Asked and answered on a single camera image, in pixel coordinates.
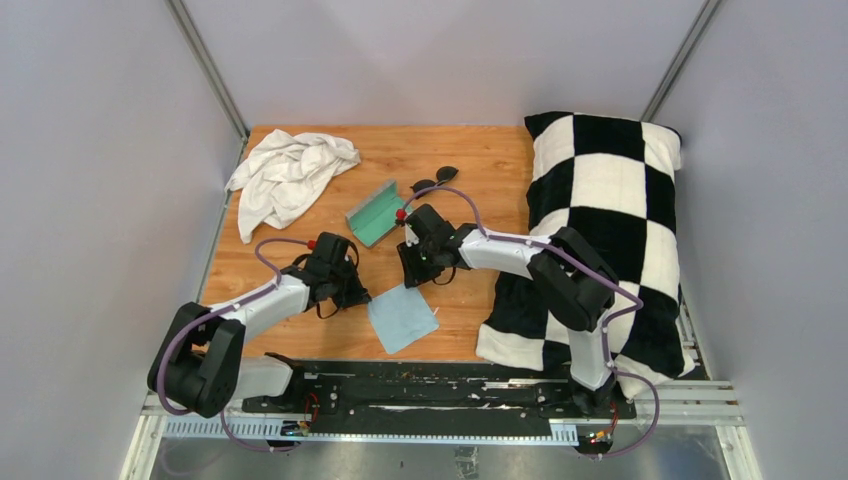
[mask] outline blue cloth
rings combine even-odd
[[[403,285],[368,303],[368,318],[389,355],[439,328],[439,321],[421,292]]]

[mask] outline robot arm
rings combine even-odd
[[[221,311],[176,345],[165,371],[166,396],[210,418],[233,399],[283,394],[291,367],[276,356],[242,359],[244,344],[292,315],[313,306],[320,309],[319,302],[326,299],[332,299],[337,309],[371,300],[359,280],[357,264],[347,255],[349,248],[356,250],[352,242],[325,232],[310,247],[310,254],[280,271],[279,281],[272,279],[228,302],[208,307],[189,302],[180,307],[148,373],[150,389],[157,391],[162,358],[178,332]],[[203,346],[205,352],[193,351]]]
[[[436,279],[445,268],[488,268],[531,279],[554,318],[568,329],[572,393],[585,413],[608,405],[615,383],[604,361],[601,329],[614,293],[540,244],[569,253],[613,283],[618,277],[576,230],[561,228],[550,236],[482,232],[473,224],[454,227],[428,204],[401,223],[406,241],[398,245],[404,283],[414,287]]]

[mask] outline white towel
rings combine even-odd
[[[344,138],[269,133],[227,182],[229,190],[244,189],[238,217],[241,241],[250,243],[262,222],[274,228],[289,226],[315,203],[331,178],[359,162],[359,150]]]

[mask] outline wooden surface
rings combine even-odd
[[[335,177],[318,201],[282,231],[261,225],[250,245],[239,239],[236,219],[241,192],[236,192],[227,212],[215,254],[205,304],[231,299],[271,278],[267,267],[253,255],[254,245],[265,238],[285,236],[314,239],[328,231],[354,239],[344,215],[389,178],[398,182],[402,197],[411,194],[417,180],[435,178],[444,165],[459,169],[450,185],[471,195],[484,225],[503,232],[527,232],[524,194],[532,179],[533,144],[520,127],[306,127],[259,126],[253,129],[247,151],[268,133],[279,128],[292,135],[322,132],[350,139],[360,150],[362,163]],[[468,205],[448,192],[427,195],[454,226],[473,222]],[[358,244],[359,274],[373,297],[403,282],[396,246],[403,231],[396,229],[372,249]],[[263,253],[277,265],[289,265],[305,249],[296,245],[270,244]],[[245,354],[276,352],[295,358],[479,360],[474,354],[477,330],[489,316],[494,299],[493,271],[459,270],[449,286],[432,283],[421,293],[435,309],[440,327],[395,355],[386,354],[368,321],[366,307],[358,306],[321,320],[315,310],[282,321],[245,347]]]

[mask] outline white wall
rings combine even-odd
[[[0,476],[117,477],[239,146],[164,2],[0,6]]]
[[[252,124],[639,117],[702,0],[189,0]]]
[[[684,285],[769,480],[845,478],[848,3],[726,2],[658,121]]]

